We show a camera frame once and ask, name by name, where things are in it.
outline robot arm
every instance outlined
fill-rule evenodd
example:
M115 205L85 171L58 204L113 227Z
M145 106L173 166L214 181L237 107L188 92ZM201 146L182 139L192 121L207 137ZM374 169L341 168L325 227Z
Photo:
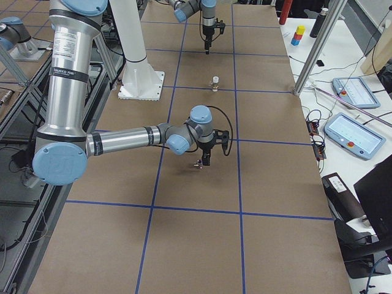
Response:
M17 17L6 17L0 20L0 45L7 51L17 45L20 54L25 56L38 51L30 33Z
M37 130L34 174L53 185L65 185L83 175L88 156L166 143L175 154L183 154L196 143L209 165L211 148L220 140L213 129L208 107L196 106L181 127L158 126L86 134L82 128L92 40L100 33L107 0L51 0L50 20L55 27L50 69L47 117Z
M180 23L186 21L200 9L202 10L203 35L205 36L204 49L206 54L209 54L215 29L219 29L219 35L221 35L224 33L226 26L222 20L218 21L218 19L215 19L216 0L189 0L188 2L182 0L166 1L174 8L175 16Z

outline black monitor stand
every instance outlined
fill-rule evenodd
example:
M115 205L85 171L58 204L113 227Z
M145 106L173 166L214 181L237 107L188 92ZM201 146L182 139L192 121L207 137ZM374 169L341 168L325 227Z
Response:
M385 251L379 251L384 242L368 232L357 232L342 220L337 219L334 224L349 276L352 279L369 277L373 264L386 256ZM388 261L384 259L377 264L373 276L390 273Z

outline screen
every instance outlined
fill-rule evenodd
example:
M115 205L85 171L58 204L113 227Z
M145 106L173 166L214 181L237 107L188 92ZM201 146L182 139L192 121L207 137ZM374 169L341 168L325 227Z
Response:
M372 96L369 94L368 89L364 87L359 78L342 78L339 81L348 92L349 97L354 105L361 104L374 104Z
M391 171L392 156L377 164L373 170L354 184L362 208L379 239L392 236Z
M373 152L382 139L375 134L368 132L366 129L352 123L344 116L338 117L329 126L331 130L346 138L348 141L354 142L362 150L368 154Z

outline red block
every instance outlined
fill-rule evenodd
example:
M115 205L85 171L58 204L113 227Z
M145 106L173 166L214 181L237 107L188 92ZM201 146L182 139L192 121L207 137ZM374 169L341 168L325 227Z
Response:
M295 40L301 40L303 35L298 35L296 32L294 33L294 39Z

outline white table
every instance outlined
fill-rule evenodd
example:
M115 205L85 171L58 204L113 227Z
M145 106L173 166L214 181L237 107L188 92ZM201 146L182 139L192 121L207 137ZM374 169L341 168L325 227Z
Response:
M281 26L282 35L284 38L287 54L295 59L305 62L306 58L315 42L315 39L309 37L309 33L313 27L315 20L309 19L297 19L289 18L285 25ZM296 27L299 25L304 25L306 30L304 36L298 46L291 45L291 39L294 35ZM344 21L339 20L334 30L332 31L330 38L328 39L321 55L319 56L325 66L319 67L315 66L312 75L309 77L309 85L315 83L318 88L322 88L329 93L334 94L332 83L324 83L321 81L332 81L333 78L337 77L357 77L363 75L360 65L364 61L363 53L357 45L355 39L350 33L348 27ZM346 67L349 64L353 64L359 61L358 65L355 64L348 66L345 69L333 69ZM303 63L290 58L290 65L295 79L301 72ZM383 86L379 82L375 75L370 75L363 77L372 91L378 91L383 89ZM364 123L370 120L369 117L360 113L357 110L349 110L344 105L337 102L331 97L328 97L320 92L317 92L317 100L320 104L324 105L326 108L332 110L333 115L343 112L349 115L351 118L356 118L358 122ZM383 113L392 111L392 100L386 91L378 92L375 94L381 103L381 107L366 110L373 115L381 115ZM304 107L310 110L319 109L322 112L322 117L327 118L329 111L316 103L316 97L314 91L311 89L304 89L300 95L301 103ZM304 115L308 114L308 110L304 108ZM312 118L317 118L317 114L311 116ZM383 116L382 119L392 123L392 115ZM325 136L323 133L323 126L326 121L320 121L319 131L325 137L326 143L326 160L321 162L320 167L323 167L321 176L329 175L330 173L337 172L339 176L343 179L349 189L355 195L353 185L361 179L368 171L373 169L374 165L383 161L392 153L392 129L381 124L377 121L372 121L367 124L372 130L376 131L380 135L386 138L385 144L381 147L378 153L371 160L362 160L354 155L350 154L345 149L341 148L339 145L335 144L332 140ZM359 221L353 220L350 225L354 227L359 232L369 231L365 228ZM350 285L352 292L358 294L359 291L366 287L367 278L364 279L350 279ZM376 285L376 288L369 289L369 294L378 292L392 292L392 275L387 276L377 276L372 277L371 285Z

